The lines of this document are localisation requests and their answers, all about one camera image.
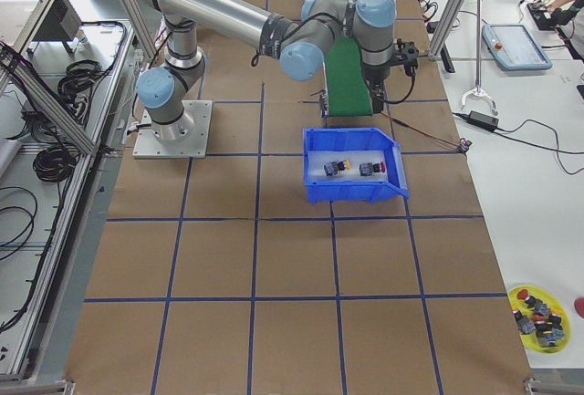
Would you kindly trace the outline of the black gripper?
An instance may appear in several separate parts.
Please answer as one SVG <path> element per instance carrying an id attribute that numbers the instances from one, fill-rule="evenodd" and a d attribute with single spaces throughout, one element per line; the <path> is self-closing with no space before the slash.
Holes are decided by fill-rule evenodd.
<path id="1" fill-rule="evenodd" d="M 363 63 L 362 71 L 367 87 L 370 89 L 372 113 L 381 113 L 385 107 L 384 82 L 391 73 L 391 65 L 389 63 L 380 65 Z"/>

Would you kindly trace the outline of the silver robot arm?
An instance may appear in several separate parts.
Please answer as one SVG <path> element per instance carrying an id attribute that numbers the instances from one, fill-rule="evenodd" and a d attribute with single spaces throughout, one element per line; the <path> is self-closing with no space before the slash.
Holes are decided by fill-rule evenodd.
<path id="1" fill-rule="evenodd" d="M 203 74 L 199 25 L 248 44 L 258 57 L 278 60 L 296 81 L 312 79 L 335 41 L 350 38 L 360 48 L 373 110 L 384 108 L 384 81 L 397 56 L 396 0 L 305 0 L 298 24 L 243 0 L 142 1 L 163 14 L 169 31 L 164 64 L 138 82 L 138 95 L 160 140 L 182 140 L 195 125 L 177 88 L 190 88 Z"/>

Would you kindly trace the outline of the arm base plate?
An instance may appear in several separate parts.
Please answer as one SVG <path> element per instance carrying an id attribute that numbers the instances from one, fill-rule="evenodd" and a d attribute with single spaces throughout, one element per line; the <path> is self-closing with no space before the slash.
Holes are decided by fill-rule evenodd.
<path id="1" fill-rule="evenodd" d="M 151 121 L 144 110 L 142 123 L 150 127 L 140 128 L 133 148 L 136 159 L 204 159 L 207 152 L 209 129 L 212 119 L 211 100 L 182 101 L 182 117 L 169 125 Z"/>

